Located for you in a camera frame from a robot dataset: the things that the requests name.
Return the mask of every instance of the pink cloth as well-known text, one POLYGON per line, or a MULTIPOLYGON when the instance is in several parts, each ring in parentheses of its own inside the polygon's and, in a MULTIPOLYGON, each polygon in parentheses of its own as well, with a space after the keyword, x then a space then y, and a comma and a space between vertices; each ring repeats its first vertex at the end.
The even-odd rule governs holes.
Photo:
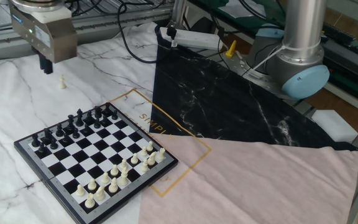
MULTIPOLYGON (((205 151, 192 137, 155 138, 180 160, 161 179, 166 184, 176 181, 194 156, 205 151)), ((171 191, 163 198, 151 188, 144 191, 140 224, 346 223, 358 152, 201 140, 212 151, 171 191)))

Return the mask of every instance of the white chess piece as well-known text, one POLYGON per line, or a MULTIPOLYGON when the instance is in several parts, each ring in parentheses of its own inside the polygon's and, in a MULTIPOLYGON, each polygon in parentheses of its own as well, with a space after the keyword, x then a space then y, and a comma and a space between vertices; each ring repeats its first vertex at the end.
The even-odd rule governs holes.
POLYGON ((147 147, 143 146, 142 152, 140 152, 142 156, 147 156, 147 147))
POLYGON ((122 163, 121 163, 121 168, 126 168, 128 167, 128 164, 127 164, 127 160, 126 159, 122 159, 122 163))
POLYGON ((134 156, 132 156, 131 164, 137 164, 138 162, 137 153, 134 153, 134 156))
POLYGON ((150 141, 149 145, 147 146, 147 150, 150 152, 151 150, 153 150, 153 142, 150 141))
POLYGON ((78 196, 82 197, 85 194, 84 187, 81 184, 78 184, 77 191, 75 192, 78 196))
POLYGON ((110 181, 110 177, 109 177, 109 174, 107 173, 107 172, 105 172, 104 174, 103 174, 103 177, 102 177, 102 183, 104 183, 104 184, 107 184, 109 181, 110 181))
POLYGON ((157 159, 160 160, 160 161, 164 160, 164 159, 165 159, 164 153, 165 153, 165 149, 164 149, 164 148, 161 148, 161 149, 160 149, 160 153, 159 153, 158 156, 157 156, 157 159))
POLYGON ((92 178, 91 182, 88 183, 88 189, 90 189, 90 190, 96 189, 96 183, 94 181, 94 178, 92 178))
POLYGON ((109 186, 109 191, 110 191, 110 193, 116 193, 117 190, 118 190, 117 178, 113 178, 113 179, 111 179, 111 184, 109 186))
POLYGON ((104 186, 100 186, 98 191, 96 191, 96 200, 103 200, 104 199, 104 186))
POLYGON ((59 88, 66 88, 66 85, 65 85, 65 77, 63 75, 61 75, 60 77, 60 85, 59 85, 59 88))
POLYGON ((153 153, 150 155, 149 159, 147 160, 148 165, 152 166, 152 165, 155 164, 155 155, 156 155, 156 154, 157 154, 156 152, 153 152, 153 153))
POLYGON ((142 172, 147 172, 149 170, 149 167, 147 166, 147 159, 145 159, 142 163, 142 167, 140 167, 140 170, 142 172))
POLYGON ((117 165, 113 165, 111 171, 110 171, 110 174, 115 176, 118 174, 118 168, 117 168, 117 165))
POLYGON ((92 208, 94 207, 94 200, 93 200, 93 194, 89 193, 88 198, 85 201, 85 207, 92 208))

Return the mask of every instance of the chessboard square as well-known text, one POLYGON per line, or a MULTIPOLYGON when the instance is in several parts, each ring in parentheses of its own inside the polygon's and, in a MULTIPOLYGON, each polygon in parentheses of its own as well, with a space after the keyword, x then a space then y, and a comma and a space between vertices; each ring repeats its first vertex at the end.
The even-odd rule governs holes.
POLYGON ((130 171, 128 171, 128 179, 131 182, 135 181, 139 177, 140 177, 140 174, 135 169, 131 169, 130 171))
POLYGON ((87 140, 89 140, 92 144, 95 143, 95 142, 98 142, 100 140, 102 140, 102 138, 96 134, 96 133, 93 133, 91 134, 90 136, 86 137, 87 140))
POLYGON ((138 153, 138 154, 142 150, 142 148, 140 148, 140 146, 138 146, 137 144, 128 146, 127 149, 129 149, 131 151, 131 153, 138 153))
POLYGON ((53 153, 58 160, 64 160, 70 156, 70 153, 66 149, 59 150, 53 153))
POLYGON ((64 188, 66 188, 67 192, 69 194, 72 194, 74 193, 76 190, 77 190, 77 187, 78 187, 78 181, 76 179, 73 179, 71 181, 69 181, 67 184, 64 184, 64 188))
POLYGON ((118 154, 123 158, 123 159, 128 159, 131 158, 134 154, 129 150, 129 149, 124 149, 121 152, 118 152, 118 154))
POLYGON ((125 149, 125 146, 121 142, 116 142, 110 147, 112 147, 116 152, 121 152, 123 149, 125 149))
POLYGON ((84 151, 77 152, 73 155, 73 157, 77 162, 82 162, 85 159, 89 158, 89 156, 84 151))
POLYGON ((56 178, 61 184, 65 185, 72 181, 74 179, 74 176, 68 170, 66 170, 65 172, 62 172, 61 174, 57 175, 56 178))
POLYGON ((78 177, 79 175, 85 173, 85 169, 81 165, 76 164, 73 167, 69 168, 68 171, 74 176, 78 177))
POLYGON ((137 142, 137 141, 139 141, 139 140, 141 140, 142 139, 142 136, 139 134, 139 133, 136 133, 136 132, 134 132, 134 133, 132 133, 132 134, 130 134, 130 135, 128 135, 134 142, 137 142))
POLYGON ((57 176, 59 174, 61 174, 62 172, 65 172, 67 169, 65 166, 63 166, 63 164, 61 162, 57 162, 54 165, 48 167, 48 169, 51 171, 51 173, 54 176, 57 176))
POLYGON ((126 126, 125 128, 122 128, 121 131, 123 133, 125 133, 126 135, 130 135, 135 132, 135 130, 133 128, 131 128, 130 126, 126 126))
POLYGON ((111 133, 106 129, 102 129, 102 130, 98 131, 96 134, 98 134, 101 138, 105 138, 105 137, 111 135, 111 133))
POLYGON ((90 170, 88 170, 88 173, 90 174, 90 176, 92 176, 93 178, 98 178, 100 177, 101 175, 103 175, 103 170, 100 169, 100 167, 96 166, 90 170))
POLYGON ((116 139, 119 141, 123 138, 125 138, 127 135, 125 133, 123 133, 121 130, 115 132, 114 134, 112 134, 114 137, 116 137, 116 139))
POLYGON ((83 151, 88 156, 92 156, 92 155, 96 154, 97 152, 99 152, 99 149, 97 149, 94 145, 90 145, 90 146, 84 148, 83 151))
POLYGON ((105 143, 107 143, 109 146, 111 146, 112 144, 118 142, 118 140, 116 139, 116 137, 114 137, 113 135, 109 135, 109 136, 105 137, 105 138, 103 139, 103 141, 104 141, 105 143))
POLYGON ((44 157, 43 159, 41 159, 42 162, 44 162, 44 164, 47 166, 47 167, 50 167, 52 165, 54 165, 55 163, 59 162, 59 160, 56 158, 55 155, 51 154, 47 157, 44 157))
POLYGON ((126 138, 120 140, 120 142, 121 142, 125 147, 131 146, 131 145, 133 145, 133 144, 135 143, 130 137, 126 137, 126 138))
POLYGON ((103 141, 103 140, 100 140, 100 141, 98 141, 98 142, 96 142, 96 143, 93 143, 93 145, 94 145, 97 149, 99 149, 99 151, 102 151, 103 149, 109 147, 109 145, 108 145, 105 141, 103 141))
POLYGON ((66 169, 72 167, 75 164, 78 164, 78 162, 72 156, 69 156, 69 157, 67 157, 66 159, 64 159, 64 160, 62 160, 60 162, 63 164, 63 166, 66 167, 66 169))
POLYGON ((88 139, 83 138, 83 139, 77 141, 77 145, 80 146, 82 149, 84 149, 84 148, 92 145, 92 143, 88 139))
POLYGON ((114 125, 116 125, 119 129, 125 128, 126 126, 128 126, 127 123, 125 123, 125 121, 120 120, 114 123, 114 125))
POLYGON ((101 153, 102 153, 104 156, 106 156, 106 158, 110 158, 110 157, 112 157, 113 155, 117 154, 117 152, 116 152, 114 149, 112 149, 111 147, 108 147, 107 149, 103 149, 103 150, 101 151, 101 153))
POLYGON ((104 156, 101 152, 96 153, 95 155, 91 156, 91 158, 97 164, 99 164, 107 159, 106 156, 104 156))
POLYGON ((91 158, 87 158, 86 160, 82 161, 80 163, 80 165, 82 166, 82 168, 84 168, 86 171, 88 171, 88 170, 94 168, 97 164, 91 158))

